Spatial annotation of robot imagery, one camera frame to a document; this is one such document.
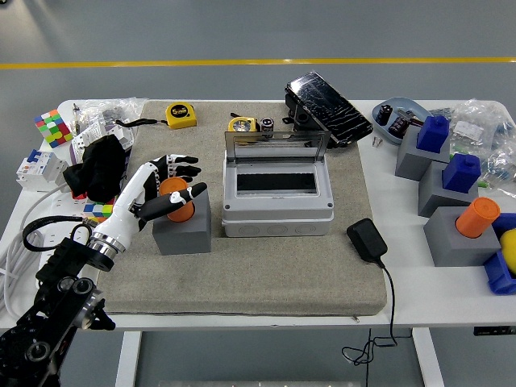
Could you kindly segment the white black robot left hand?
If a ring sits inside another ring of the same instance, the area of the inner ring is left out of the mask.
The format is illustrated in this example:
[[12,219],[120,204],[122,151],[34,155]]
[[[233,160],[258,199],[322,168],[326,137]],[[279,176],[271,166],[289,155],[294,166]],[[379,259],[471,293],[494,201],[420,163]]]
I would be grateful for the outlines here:
[[148,221],[179,210],[207,190],[200,182],[185,189],[165,195],[159,194],[159,186],[170,177],[191,180],[201,169],[196,167],[198,158],[184,155],[165,155],[142,164],[126,183],[116,200],[111,216],[96,226],[89,245],[110,244],[119,251],[129,248],[131,238],[140,232]]

